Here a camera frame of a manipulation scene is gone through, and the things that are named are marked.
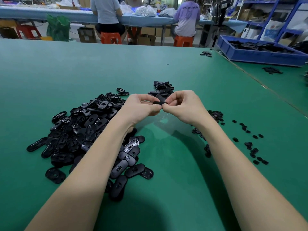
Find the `forearm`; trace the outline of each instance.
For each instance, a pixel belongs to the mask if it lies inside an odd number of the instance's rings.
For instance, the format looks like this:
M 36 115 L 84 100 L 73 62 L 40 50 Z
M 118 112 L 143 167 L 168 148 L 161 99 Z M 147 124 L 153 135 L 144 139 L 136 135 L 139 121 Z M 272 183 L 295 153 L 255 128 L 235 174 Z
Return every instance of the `forearm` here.
M 242 230 L 308 230 L 305 219 L 207 116 L 205 136 Z
M 129 124 L 115 116 L 26 230 L 93 230 Z

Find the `person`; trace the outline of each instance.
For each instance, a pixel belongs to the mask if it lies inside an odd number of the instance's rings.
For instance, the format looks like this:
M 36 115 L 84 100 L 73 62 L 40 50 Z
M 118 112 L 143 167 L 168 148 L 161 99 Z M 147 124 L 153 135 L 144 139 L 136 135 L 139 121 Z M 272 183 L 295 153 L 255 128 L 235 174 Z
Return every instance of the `person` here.
M 26 231 L 92 230 L 124 137 L 161 109 L 195 126 L 206 138 L 241 230 L 308 230 L 306 220 L 233 144 L 193 91 L 176 91 L 162 106 L 154 101 L 159 100 L 147 94 L 129 96 Z
M 182 3 L 173 16 L 178 25 L 171 26 L 173 39 L 178 36 L 194 37 L 196 34 L 196 22 L 200 20 L 200 8 L 194 0 Z
M 125 3 L 127 5 L 130 5 L 131 7 L 143 6 L 142 0 L 125 0 Z M 132 39 L 132 44 L 136 45 L 138 35 L 140 35 L 141 33 L 141 27 L 137 27 L 135 34 L 133 33 L 132 27 L 127 27 L 127 33 L 128 33 L 128 36 L 130 36 L 130 38 Z
M 125 26 L 119 23 L 117 16 L 122 16 L 120 3 L 118 0 L 91 0 L 91 10 L 98 16 L 98 24 L 95 29 L 100 38 L 101 32 L 118 32 L 123 41 L 126 37 Z

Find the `blue plastic crate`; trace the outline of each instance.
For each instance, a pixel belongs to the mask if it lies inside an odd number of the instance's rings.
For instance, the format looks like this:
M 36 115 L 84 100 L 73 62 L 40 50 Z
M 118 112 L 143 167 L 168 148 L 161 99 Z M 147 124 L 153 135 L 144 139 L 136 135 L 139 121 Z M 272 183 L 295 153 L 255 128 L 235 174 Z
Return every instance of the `blue plastic crate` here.
M 288 50 L 292 50 L 294 51 L 294 53 L 286 54 L 286 53 L 236 49 L 229 43 L 229 41 L 239 41 L 243 43 L 252 42 L 252 43 L 263 43 L 263 44 L 268 44 L 269 42 L 244 39 L 233 36 L 220 36 L 217 42 L 217 46 L 221 49 L 221 51 L 226 55 L 226 57 L 230 61 L 254 62 L 262 64 L 298 66 L 298 67 L 304 66 L 305 62 L 308 61 L 308 54 L 302 53 L 298 50 L 294 50 L 279 43 L 274 43 L 274 45 Z

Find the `table leg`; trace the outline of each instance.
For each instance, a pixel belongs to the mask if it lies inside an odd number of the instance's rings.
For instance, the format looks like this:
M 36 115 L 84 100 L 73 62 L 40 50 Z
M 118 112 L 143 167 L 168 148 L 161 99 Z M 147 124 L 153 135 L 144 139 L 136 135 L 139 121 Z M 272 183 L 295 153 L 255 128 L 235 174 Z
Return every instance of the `table leg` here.
M 161 29 L 161 40 L 160 40 L 160 46 L 164 45 L 165 42 L 165 31 L 166 31 L 166 26 L 163 25 L 162 29 Z

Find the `purple shirt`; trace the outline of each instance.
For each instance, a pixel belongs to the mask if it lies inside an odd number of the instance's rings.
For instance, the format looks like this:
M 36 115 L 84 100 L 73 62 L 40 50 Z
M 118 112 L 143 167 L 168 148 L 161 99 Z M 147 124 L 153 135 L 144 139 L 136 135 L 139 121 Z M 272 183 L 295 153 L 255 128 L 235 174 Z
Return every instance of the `purple shirt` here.
M 174 20 L 179 24 L 175 33 L 179 36 L 192 37 L 196 33 L 196 21 L 200 20 L 200 8 L 194 1 L 182 3 L 174 15 Z

